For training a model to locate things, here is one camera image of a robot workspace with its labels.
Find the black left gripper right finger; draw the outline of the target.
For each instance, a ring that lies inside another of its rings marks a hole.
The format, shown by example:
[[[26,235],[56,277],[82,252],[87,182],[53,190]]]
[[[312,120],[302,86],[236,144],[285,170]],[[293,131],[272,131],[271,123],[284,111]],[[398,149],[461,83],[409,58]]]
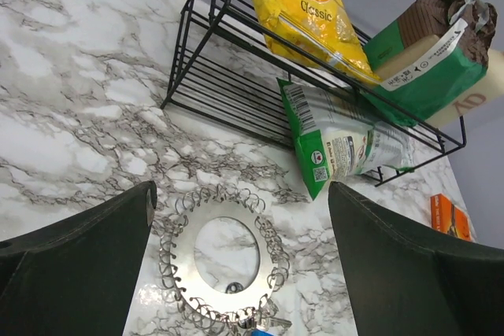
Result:
[[[328,208],[360,335],[501,335],[503,251],[442,234],[344,183]]]

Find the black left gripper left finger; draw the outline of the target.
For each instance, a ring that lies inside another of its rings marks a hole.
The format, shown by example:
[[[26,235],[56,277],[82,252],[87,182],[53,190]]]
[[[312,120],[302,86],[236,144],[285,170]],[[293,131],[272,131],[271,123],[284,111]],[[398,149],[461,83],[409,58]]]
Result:
[[[142,182],[1,243],[3,335],[121,335],[157,205]]]

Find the blue key tag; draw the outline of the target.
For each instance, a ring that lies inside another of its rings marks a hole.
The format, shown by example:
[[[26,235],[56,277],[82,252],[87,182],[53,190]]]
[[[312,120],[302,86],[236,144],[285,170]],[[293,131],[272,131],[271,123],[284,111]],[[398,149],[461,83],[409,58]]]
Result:
[[[255,329],[251,331],[250,336],[273,336],[273,335],[265,330]]]

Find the silver keyring disc with rings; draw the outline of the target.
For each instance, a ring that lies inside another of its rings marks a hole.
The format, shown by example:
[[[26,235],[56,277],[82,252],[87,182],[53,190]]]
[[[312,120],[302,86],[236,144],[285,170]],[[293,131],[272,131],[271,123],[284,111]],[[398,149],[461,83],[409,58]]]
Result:
[[[199,335],[283,335],[276,293],[286,284],[290,257],[248,188],[218,184],[180,195],[163,220],[159,271],[184,323]]]

